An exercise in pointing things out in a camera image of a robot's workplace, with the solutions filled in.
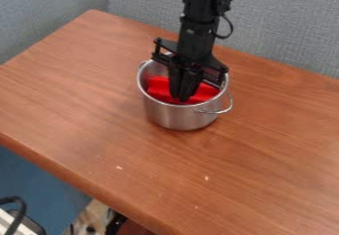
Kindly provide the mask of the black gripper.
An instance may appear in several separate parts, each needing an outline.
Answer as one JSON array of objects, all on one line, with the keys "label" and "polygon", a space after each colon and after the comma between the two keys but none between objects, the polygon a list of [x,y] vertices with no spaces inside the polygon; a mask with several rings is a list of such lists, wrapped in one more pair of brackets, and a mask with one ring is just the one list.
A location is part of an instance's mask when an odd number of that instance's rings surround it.
[{"label": "black gripper", "polygon": [[225,15],[216,16],[205,23],[183,15],[179,40],[153,40],[151,58],[167,67],[169,93],[180,101],[191,98],[201,82],[220,87],[225,80],[229,69],[213,56],[215,40],[229,37],[217,33],[220,20],[229,21]]}]

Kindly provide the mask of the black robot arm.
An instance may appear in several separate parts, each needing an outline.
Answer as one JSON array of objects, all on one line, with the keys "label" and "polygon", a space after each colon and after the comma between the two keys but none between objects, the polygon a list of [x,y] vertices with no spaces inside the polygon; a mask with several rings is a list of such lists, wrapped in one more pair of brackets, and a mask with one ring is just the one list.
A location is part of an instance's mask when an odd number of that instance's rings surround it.
[{"label": "black robot arm", "polygon": [[185,102],[203,82],[219,88],[229,69],[213,56],[216,39],[225,40],[235,27],[227,12],[233,0],[183,0],[177,41],[156,38],[152,59],[168,70],[169,95]]}]

